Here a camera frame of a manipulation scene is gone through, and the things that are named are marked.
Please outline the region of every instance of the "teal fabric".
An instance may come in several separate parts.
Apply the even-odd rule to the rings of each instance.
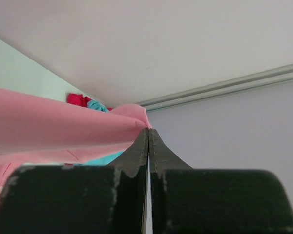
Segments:
[[[87,105],[88,105],[88,108],[93,110],[109,112],[109,110],[104,105],[99,103],[97,100],[91,100],[88,102]]]
[[[99,159],[95,159],[89,162],[85,162],[80,164],[81,166],[105,166],[107,164],[109,164],[110,162],[112,162],[113,160],[117,159],[117,157],[119,155],[121,155],[123,153],[123,151],[99,158]]]

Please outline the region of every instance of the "wall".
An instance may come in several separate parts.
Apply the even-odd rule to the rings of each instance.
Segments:
[[[270,170],[293,207],[293,82],[148,116],[167,146],[189,165]]]
[[[0,88],[65,101],[80,90],[0,40]]]

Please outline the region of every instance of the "clothing pile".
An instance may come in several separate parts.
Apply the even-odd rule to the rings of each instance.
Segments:
[[[107,108],[104,105],[102,105],[100,102],[97,100],[92,100],[91,98],[87,96],[83,96],[82,94],[73,94],[70,93],[67,95],[66,102],[69,104],[73,104],[76,106],[82,106],[82,107],[87,107],[92,110],[96,111],[103,111],[103,112],[109,112],[113,110],[113,108]],[[85,166],[90,166],[90,165],[96,165],[96,166],[105,166],[115,160],[119,155],[121,155],[123,151],[104,156],[99,159],[95,159],[89,162],[85,162],[79,165],[85,165]]]
[[[0,187],[24,163],[86,163],[123,151],[144,128],[151,125],[139,105],[103,112],[0,89]]]

